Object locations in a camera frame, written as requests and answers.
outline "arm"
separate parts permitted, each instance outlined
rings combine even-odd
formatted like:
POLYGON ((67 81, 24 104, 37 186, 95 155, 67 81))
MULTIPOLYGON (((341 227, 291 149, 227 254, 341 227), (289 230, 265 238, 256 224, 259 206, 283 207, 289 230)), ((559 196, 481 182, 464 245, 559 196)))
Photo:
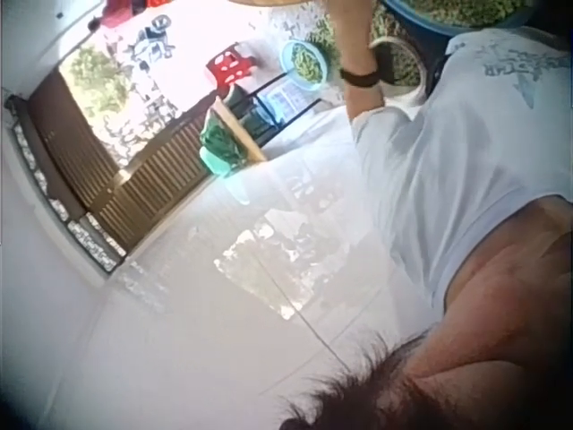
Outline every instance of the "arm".
MULTIPOLYGON (((327 10, 335 30, 340 52, 340 65, 357 75, 377 69, 376 59, 369 48, 374 2, 372 0, 326 0, 327 10)), ((364 112, 384 106, 380 86, 356 88, 345 82, 346 110, 350 120, 364 112)))

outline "wooden gate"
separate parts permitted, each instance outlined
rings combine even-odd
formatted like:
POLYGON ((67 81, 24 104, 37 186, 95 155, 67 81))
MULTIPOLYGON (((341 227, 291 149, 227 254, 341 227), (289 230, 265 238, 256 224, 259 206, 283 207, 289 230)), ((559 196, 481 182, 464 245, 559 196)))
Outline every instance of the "wooden gate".
POLYGON ((216 95, 167 125, 124 169, 93 133, 58 71, 30 96, 22 115, 81 204, 130 253, 208 176, 200 134, 216 95))
POLYGON ((118 172, 91 210, 104 229, 132 250, 209 172, 199 157, 213 92, 167 125, 118 172))

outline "black watch strap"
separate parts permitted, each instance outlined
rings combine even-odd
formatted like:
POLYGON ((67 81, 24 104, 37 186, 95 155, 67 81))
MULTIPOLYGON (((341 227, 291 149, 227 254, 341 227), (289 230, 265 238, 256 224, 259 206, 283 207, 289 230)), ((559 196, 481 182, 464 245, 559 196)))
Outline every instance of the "black watch strap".
POLYGON ((372 88, 380 82, 380 74, 378 71, 366 75, 359 75, 340 69, 340 77, 353 87, 358 88, 372 88))

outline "green plastic bag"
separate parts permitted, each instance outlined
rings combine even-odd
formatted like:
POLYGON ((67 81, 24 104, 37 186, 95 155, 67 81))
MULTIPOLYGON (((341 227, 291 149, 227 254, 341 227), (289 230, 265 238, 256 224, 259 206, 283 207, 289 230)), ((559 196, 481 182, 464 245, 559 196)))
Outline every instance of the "green plastic bag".
POLYGON ((246 149, 237 144, 233 135, 211 111, 205 118, 201 143, 210 153, 228 163, 232 168, 239 168, 247 161, 246 149))

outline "vegetable pile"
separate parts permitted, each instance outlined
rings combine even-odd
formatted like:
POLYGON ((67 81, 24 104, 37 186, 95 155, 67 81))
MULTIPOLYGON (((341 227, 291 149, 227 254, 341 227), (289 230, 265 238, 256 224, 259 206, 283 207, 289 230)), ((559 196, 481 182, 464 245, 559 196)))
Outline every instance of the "vegetable pile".
MULTIPOLYGON (((379 5, 374 12, 372 20, 372 40, 382 36, 395 36, 408 40, 409 37, 400 27, 396 19, 386 11, 384 6, 379 5)), ((334 30, 330 24, 328 15, 316 23, 315 30, 308 36, 308 41, 313 43, 324 52, 330 61, 332 69, 340 66, 340 54, 334 40, 334 30)), ((383 75, 391 79, 393 85, 415 87, 420 84, 420 73, 415 59, 404 49, 392 48, 392 64, 383 75)))
POLYGON ((421 15, 442 24, 481 28, 507 19, 527 0, 404 0, 421 15))
POLYGON ((310 83, 322 81, 321 64, 316 56, 304 45, 298 44, 293 49, 293 64, 295 70, 303 79, 310 83))

